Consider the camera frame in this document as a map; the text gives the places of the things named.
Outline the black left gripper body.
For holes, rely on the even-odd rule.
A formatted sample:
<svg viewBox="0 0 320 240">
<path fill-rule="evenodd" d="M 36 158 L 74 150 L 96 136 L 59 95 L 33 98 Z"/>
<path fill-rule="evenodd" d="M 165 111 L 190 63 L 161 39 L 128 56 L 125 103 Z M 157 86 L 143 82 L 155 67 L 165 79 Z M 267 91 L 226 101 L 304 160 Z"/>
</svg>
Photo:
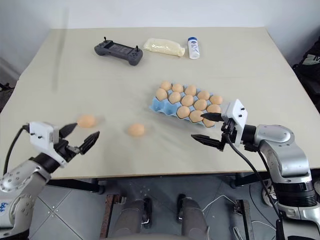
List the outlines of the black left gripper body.
<svg viewBox="0 0 320 240">
<path fill-rule="evenodd" d="M 66 162 L 70 162 L 76 155 L 82 154 L 79 147 L 70 146 L 69 142 L 61 137 L 58 143 L 53 145 L 53 148 Z"/>
</svg>

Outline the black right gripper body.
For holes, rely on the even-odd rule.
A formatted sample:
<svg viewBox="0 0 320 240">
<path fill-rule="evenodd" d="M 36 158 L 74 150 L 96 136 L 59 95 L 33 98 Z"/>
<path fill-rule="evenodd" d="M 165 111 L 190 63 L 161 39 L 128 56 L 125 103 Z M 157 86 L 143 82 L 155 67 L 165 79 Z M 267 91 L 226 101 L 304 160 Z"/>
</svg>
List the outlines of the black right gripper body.
<svg viewBox="0 0 320 240">
<path fill-rule="evenodd" d="M 221 127 L 221 141 L 219 144 L 219 150 L 221 152 L 224 151 L 225 145 L 232 145 L 232 139 L 235 139 L 237 136 L 237 130 L 235 128 L 235 121 L 233 119 L 228 119 L 228 121 L 224 122 Z"/>
</svg>

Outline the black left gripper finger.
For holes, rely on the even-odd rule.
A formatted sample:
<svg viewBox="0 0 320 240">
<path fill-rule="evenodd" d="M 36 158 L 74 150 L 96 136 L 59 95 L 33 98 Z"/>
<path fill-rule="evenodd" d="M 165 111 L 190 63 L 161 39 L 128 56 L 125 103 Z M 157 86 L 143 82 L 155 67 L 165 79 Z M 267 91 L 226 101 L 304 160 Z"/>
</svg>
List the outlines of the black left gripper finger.
<svg viewBox="0 0 320 240">
<path fill-rule="evenodd" d="M 77 123 L 70 123 L 67 124 L 65 126 L 63 126 L 60 130 L 59 130 L 59 137 L 60 138 L 66 138 L 68 135 L 70 135 L 73 130 L 76 128 Z"/>
<path fill-rule="evenodd" d="M 80 154 L 86 154 L 96 143 L 100 136 L 100 132 L 94 132 L 89 135 L 84 141 L 83 144 L 78 148 Z"/>
</svg>

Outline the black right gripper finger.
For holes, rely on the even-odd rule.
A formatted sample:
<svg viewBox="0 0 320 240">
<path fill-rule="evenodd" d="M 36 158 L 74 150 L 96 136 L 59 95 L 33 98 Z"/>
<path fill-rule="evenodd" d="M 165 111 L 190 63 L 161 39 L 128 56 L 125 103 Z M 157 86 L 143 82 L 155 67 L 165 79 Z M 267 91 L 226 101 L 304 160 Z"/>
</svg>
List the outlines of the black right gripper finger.
<svg viewBox="0 0 320 240">
<path fill-rule="evenodd" d="M 219 140 L 212 139 L 209 136 L 203 134 L 192 134 L 191 137 L 197 142 L 209 147 L 219 149 L 221 146 L 221 142 Z"/>
<path fill-rule="evenodd" d="M 222 122 L 223 118 L 221 113 L 216 113 L 216 112 L 206 112 L 200 115 L 202 118 L 207 119 L 209 121 L 213 122 Z"/>
</svg>

